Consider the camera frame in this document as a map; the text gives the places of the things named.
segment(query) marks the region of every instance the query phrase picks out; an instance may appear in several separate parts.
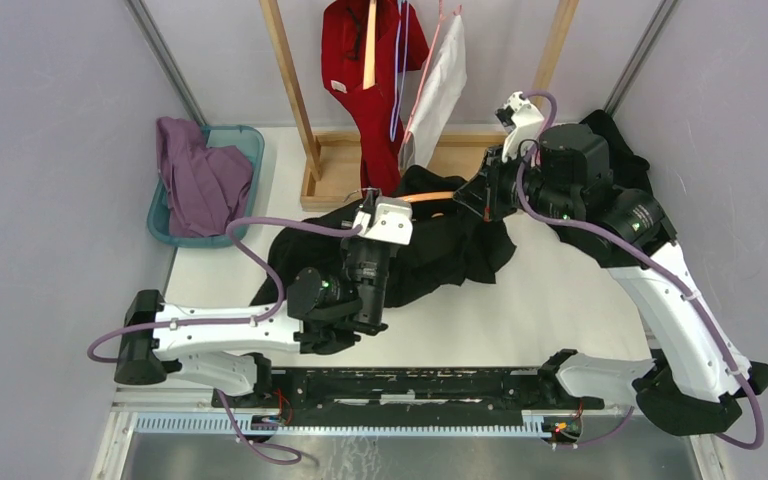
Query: white cloth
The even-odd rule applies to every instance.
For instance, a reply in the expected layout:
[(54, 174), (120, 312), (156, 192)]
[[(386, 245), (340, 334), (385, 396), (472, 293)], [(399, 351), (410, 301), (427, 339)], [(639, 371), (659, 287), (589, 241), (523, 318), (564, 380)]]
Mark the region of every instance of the white cloth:
[(428, 167), (443, 127), (449, 121), (465, 85), (464, 24), (463, 18), (455, 15), (420, 92), (413, 123), (408, 130), (410, 138), (399, 151), (399, 168), (411, 165)]

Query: white table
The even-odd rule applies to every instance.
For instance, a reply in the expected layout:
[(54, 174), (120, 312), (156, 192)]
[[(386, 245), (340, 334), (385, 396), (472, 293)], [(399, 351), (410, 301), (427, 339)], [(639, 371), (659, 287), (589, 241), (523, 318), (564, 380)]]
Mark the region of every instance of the white table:
[[(260, 129), (266, 140), (255, 215), (300, 220), (304, 151), (295, 128)], [(517, 245), (496, 285), (444, 286), (399, 309), (390, 328), (336, 355), (271, 354), (276, 367), (539, 366), (561, 348), (623, 360), (648, 358), (634, 304), (590, 258), (524, 214), (506, 220)], [(277, 227), (244, 242), (266, 258)], [(234, 247), (179, 249), (166, 299), (200, 307), (246, 306), (265, 273)]]

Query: white label on red garment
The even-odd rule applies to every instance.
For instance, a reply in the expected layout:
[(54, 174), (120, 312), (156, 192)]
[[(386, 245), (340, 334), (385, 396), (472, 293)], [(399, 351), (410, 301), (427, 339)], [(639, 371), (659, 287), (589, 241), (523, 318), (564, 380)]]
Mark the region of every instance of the white label on red garment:
[(331, 88), (334, 90), (337, 90), (338, 92), (346, 93), (346, 86), (342, 83), (338, 82), (337, 80), (331, 80)]

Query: gray wall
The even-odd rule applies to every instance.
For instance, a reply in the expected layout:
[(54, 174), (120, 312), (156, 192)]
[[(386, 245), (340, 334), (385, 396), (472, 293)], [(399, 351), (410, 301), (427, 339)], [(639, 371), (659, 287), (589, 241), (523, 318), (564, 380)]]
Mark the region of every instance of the gray wall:
[[(322, 12), (332, 1), (278, 2), (314, 127), (354, 125), (322, 86)], [(461, 3), (469, 78), (450, 123), (496, 126), (496, 108), (512, 92), (531, 87), (558, 0), (447, 0), (445, 11)], [(146, 0), (146, 4), (210, 122), (293, 125), (257, 1)], [(438, 2), (411, 4), (430, 44)], [(559, 118), (578, 121), (604, 105), (657, 4), (658, 0), (579, 3), (551, 84), (560, 100)], [(413, 106), (420, 76), (408, 74), (404, 104), (409, 107), (403, 110), (409, 112)]]
[[(768, 2), (682, 2), (618, 122), (652, 162), (723, 327), (768, 361)], [(761, 401), (768, 435), (768, 392)], [(748, 416), (735, 428), (746, 439)], [(759, 452), (728, 450), (735, 478), (768, 478), (768, 439)]]
[(124, 2), (0, 0), (0, 479), (89, 474), (113, 383), (84, 351), (171, 260), (159, 115), (183, 109)]

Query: teal basket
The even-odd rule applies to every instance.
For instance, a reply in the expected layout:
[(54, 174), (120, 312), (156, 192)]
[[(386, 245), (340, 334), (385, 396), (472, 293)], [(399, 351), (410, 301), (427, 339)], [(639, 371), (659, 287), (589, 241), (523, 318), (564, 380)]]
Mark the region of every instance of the teal basket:
[[(250, 217), (254, 210), (257, 183), (263, 163), (263, 135), (257, 130), (243, 125), (208, 126), (202, 127), (201, 131), (204, 133), (208, 147), (228, 147), (233, 145), (243, 152), (243, 155), (252, 163), (254, 172), (252, 172), (252, 184), (249, 189), (249, 198), (245, 212), (245, 216)], [(227, 235), (201, 238), (184, 238), (170, 235), (169, 205), (166, 203), (166, 187), (163, 186), (163, 180), (157, 182), (154, 198), (151, 201), (151, 208), (148, 211), (147, 224), (148, 231), (151, 232), (152, 236), (167, 245), (183, 248), (222, 248), (231, 245), (231, 239)], [(244, 225), (235, 230), (237, 238), (243, 238), (248, 229), (249, 226)]]

